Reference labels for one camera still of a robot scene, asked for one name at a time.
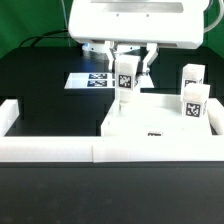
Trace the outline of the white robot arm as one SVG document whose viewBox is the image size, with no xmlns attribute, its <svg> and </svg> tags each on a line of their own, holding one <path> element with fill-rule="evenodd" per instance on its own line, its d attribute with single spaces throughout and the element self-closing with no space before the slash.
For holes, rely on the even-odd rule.
<svg viewBox="0 0 224 224">
<path fill-rule="evenodd" d="M 196 49 L 205 33 L 224 17 L 204 25 L 204 12 L 212 0 L 73 0 L 68 30 L 89 52 L 115 59 L 119 47 L 147 49 L 142 73 L 155 60 L 160 48 Z"/>
</svg>

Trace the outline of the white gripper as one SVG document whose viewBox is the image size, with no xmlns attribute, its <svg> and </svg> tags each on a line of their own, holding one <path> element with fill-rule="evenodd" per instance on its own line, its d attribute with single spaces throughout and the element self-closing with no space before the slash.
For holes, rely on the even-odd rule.
<svg viewBox="0 0 224 224">
<path fill-rule="evenodd" d="M 115 42 L 146 45 L 142 74 L 162 48 L 196 49 L 203 42 L 204 11 L 209 0 L 74 0 L 69 33 L 79 43 L 106 41 L 108 69 Z"/>
</svg>

